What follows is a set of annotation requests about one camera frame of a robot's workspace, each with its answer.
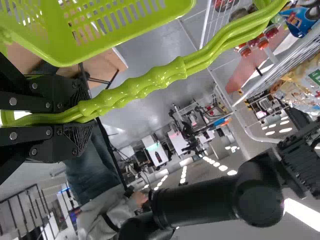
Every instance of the gray pants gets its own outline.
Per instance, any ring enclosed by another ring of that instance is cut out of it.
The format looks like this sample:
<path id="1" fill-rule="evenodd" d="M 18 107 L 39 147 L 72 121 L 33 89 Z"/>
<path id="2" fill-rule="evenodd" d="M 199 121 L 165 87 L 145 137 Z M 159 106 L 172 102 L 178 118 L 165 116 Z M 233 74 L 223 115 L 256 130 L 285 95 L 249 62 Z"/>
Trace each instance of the gray pants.
<path id="1" fill-rule="evenodd" d="M 81 205 L 121 184 L 98 126 L 93 128 L 85 152 L 80 157 L 64 161 L 64 164 L 71 191 Z"/>

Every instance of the mesh basket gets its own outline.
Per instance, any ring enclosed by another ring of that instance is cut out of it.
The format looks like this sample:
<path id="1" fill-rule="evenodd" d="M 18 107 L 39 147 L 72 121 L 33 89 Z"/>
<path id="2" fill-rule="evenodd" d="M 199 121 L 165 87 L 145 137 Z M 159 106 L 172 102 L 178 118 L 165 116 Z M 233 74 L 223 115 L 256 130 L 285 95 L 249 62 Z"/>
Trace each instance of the mesh basket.
<path id="1" fill-rule="evenodd" d="M 164 25 L 187 13 L 195 3 L 0 0 L 0 47 L 15 41 L 54 66 L 67 67 Z"/>

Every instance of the product package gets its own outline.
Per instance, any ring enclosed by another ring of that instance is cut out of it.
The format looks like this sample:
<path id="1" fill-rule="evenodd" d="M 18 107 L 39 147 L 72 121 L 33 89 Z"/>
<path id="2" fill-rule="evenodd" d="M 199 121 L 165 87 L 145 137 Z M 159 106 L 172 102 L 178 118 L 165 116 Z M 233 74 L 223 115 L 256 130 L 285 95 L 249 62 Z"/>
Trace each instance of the product package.
<path id="1" fill-rule="evenodd" d="M 276 82 L 270 93 L 284 104 L 304 113 L 320 111 L 320 53 L 308 59 Z"/>
<path id="2" fill-rule="evenodd" d="M 319 100 L 307 88 L 294 82 L 280 80 L 271 88 L 270 93 L 283 104 L 288 104 L 306 114 L 318 114 L 320 111 Z"/>
<path id="3" fill-rule="evenodd" d="M 293 36 L 303 38 L 320 19 L 320 0 L 288 2 L 279 12 Z"/>
<path id="4" fill-rule="evenodd" d="M 320 103 L 320 53 L 293 68 L 281 79 L 307 89 Z"/>

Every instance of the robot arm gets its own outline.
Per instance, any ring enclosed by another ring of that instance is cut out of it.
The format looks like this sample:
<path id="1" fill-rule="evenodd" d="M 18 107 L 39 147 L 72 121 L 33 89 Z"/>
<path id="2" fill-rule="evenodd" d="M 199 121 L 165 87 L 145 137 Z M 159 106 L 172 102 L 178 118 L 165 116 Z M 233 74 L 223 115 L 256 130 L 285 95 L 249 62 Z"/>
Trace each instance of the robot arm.
<path id="1" fill-rule="evenodd" d="M 306 142 L 319 127 L 311 123 L 243 163 L 236 175 L 152 192 L 152 212 L 129 219 L 119 239 L 169 240 L 176 227 L 238 219 L 254 227 L 277 224 L 284 215 L 282 189 L 320 199 L 320 158 Z"/>

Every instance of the store shelf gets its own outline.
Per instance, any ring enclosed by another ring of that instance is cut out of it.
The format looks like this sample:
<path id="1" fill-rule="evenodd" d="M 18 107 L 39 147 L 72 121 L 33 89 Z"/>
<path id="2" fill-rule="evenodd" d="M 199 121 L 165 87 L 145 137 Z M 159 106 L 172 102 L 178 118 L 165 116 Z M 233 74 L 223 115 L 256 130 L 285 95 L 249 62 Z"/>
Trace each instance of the store shelf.
<path id="1" fill-rule="evenodd" d="M 246 87 L 246 91 L 237 101 L 232 103 L 232 107 L 235 107 L 245 99 L 267 90 L 292 68 L 319 52 L 320 24 L 316 25 L 304 38 L 297 40 L 287 53 L 279 59 L 279 62 L 265 73 L 264 76 L 250 87 Z"/>

